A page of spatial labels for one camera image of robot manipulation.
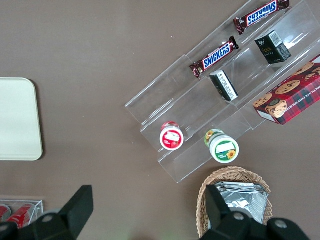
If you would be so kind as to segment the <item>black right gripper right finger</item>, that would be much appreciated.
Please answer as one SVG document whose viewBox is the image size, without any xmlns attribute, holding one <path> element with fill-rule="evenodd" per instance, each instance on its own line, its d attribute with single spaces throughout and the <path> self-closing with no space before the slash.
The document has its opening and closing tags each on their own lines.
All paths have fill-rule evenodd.
<svg viewBox="0 0 320 240">
<path fill-rule="evenodd" d="M 206 212 L 212 228 L 202 240 L 264 240 L 266 226 L 245 213 L 231 211 L 214 185 L 205 189 Z"/>
</svg>

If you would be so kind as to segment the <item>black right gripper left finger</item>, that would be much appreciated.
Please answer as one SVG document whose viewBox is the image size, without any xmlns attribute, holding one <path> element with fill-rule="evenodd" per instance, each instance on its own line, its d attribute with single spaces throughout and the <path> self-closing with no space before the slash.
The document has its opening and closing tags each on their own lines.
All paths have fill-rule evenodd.
<svg viewBox="0 0 320 240">
<path fill-rule="evenodd" d="M 47 213 L 26 228 L 27 240 L 76 240 L 94 210 L 93 187 L 83 185 L 55 213 Z"/>
</svg>

